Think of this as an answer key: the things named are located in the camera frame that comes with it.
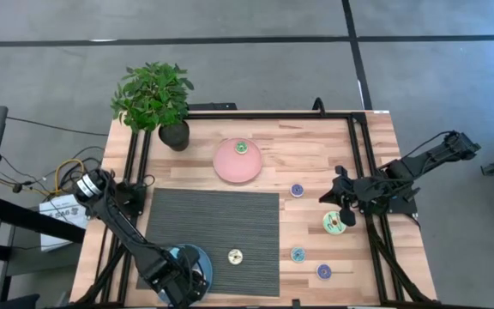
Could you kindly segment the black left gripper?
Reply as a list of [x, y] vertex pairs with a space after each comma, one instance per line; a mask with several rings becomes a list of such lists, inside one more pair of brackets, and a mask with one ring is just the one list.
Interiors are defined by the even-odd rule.
[[160, 252], [154, 290], [170, 306], [190, 306], [208, 291], [208, 257], [202, 252]]

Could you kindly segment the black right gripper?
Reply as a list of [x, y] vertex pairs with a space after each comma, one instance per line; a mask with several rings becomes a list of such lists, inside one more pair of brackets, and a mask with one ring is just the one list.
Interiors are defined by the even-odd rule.
[[[337, 166], [338, 175], [334, 179], [334, 190], [330, 190], [319, 198], [320, 203], [346, 205], [347, 203], [369, 202], [371, 200], [371, 177], [350, 179], [343, 166]], [[355, 214], [347, 207], [340, 210], [340, 221], [348, 227], [356, 224]]]

